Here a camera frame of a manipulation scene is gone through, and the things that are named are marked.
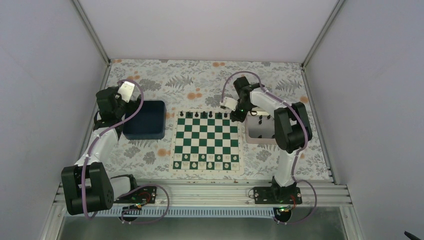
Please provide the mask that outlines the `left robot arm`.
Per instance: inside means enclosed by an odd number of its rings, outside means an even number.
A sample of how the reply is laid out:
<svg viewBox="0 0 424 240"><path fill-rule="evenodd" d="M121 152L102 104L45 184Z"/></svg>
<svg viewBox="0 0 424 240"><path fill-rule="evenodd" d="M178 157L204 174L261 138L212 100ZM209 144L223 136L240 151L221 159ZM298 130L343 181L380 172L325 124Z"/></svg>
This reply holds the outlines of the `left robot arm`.
<svg viewBox="0 0 424 240"><path fill-rule="evenodd" d="M111 209L119 197L128 203L139 197L133 175L109 177L103 164L118 143L124 123L141 109L143 97L131 99L136 87L137 83L126 80L96 93L98 113L88 147L79 160L61 171L66 209L71 216L83 214L91 219L90 213Z"/></svg>

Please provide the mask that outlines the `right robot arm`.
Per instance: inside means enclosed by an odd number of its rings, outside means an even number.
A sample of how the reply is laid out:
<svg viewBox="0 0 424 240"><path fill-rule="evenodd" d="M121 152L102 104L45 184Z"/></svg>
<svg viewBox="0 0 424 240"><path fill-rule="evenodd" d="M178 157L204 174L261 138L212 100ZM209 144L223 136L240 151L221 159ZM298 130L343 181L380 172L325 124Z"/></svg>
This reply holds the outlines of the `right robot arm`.
<svg viewBox="0 0 424 240"><path fill-rule="evenodd" d="M238 94L237 104L230 113L233 122L244 122L253 108L264 110L274 119L274 139L280 148L278 168L271 186L258 195L282 204L297 194L294 167L299 153L312 138L306 107L302 102L287 103L260 83L250 84L244 76L237 78L233 86Z"/></svg>

